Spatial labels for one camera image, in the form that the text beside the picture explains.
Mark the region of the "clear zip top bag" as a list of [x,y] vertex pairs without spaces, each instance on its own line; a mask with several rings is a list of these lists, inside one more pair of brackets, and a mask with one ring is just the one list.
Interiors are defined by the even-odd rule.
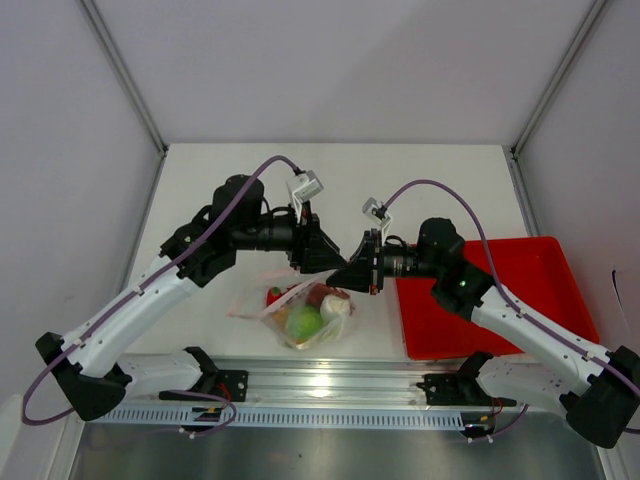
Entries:
[[351,328],[356,305],[349,292],[328,286],[328,277],[292,269],[262,274],[240,291],[228,315],[261,322],[290,349],[338,339]]

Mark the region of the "green bumpy custard apple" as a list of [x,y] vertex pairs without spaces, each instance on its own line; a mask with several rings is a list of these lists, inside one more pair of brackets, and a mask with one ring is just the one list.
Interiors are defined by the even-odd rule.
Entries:
[[287,335],[296,342],[305,342],[324,327],[319,310],[303,305],[291,310],[285,327]]

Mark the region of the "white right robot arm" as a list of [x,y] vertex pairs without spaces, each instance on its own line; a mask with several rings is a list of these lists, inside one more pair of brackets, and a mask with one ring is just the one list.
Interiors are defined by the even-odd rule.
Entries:
[[464,255],[464,239],[448,219],[423,222],[418,242],[387,244],[372,229],[371,292],[387,278],[429,278],[431,295],[445,311],[506,339],[548,367],[562,381],[560,412],[592,444],[613,448],[629,432],[639,408],[639,356],[627,347],[609,350],[529,309],[494,273]]

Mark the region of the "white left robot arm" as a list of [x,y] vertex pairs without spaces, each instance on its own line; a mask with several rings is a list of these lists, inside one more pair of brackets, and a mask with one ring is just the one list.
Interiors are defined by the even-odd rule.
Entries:
[[286,342],[301,346],[335,330],[351,313],[352,303],[346,292],[325,283],[345,260],[311,209],[322,184],[314,173],[299,170],[287,188],[289,203],[272,209],[257,176],[229,177],[211,203],[161,245],[131,286],[76,329],[63,335],[48,332],[37,340],[46,372],[74,413],[92,421],[124,400],[147,395],[169,401],[242,400],[238,383],[246,373],[220,369],[198,346],[172,354],[128,354],[167,311],[231,269],[241,251],[288,256],[294,283],[266,293],[262,309]]

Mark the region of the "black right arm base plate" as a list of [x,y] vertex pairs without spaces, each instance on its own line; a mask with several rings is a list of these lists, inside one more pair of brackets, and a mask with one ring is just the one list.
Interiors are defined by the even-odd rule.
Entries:
[[457,373],[425,374],[415,386],[422,390],[431,406],[505,406],[517,402],[505,397],[490,397],[471,377]]

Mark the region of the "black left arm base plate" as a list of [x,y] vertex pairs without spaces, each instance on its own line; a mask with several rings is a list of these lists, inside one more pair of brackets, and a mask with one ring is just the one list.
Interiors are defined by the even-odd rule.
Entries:
[[204,393],[222,397],[231,402],[244,402],[249,385],[249,372],[246,370],[218,370],[204,374],[189,389],[192,393]]

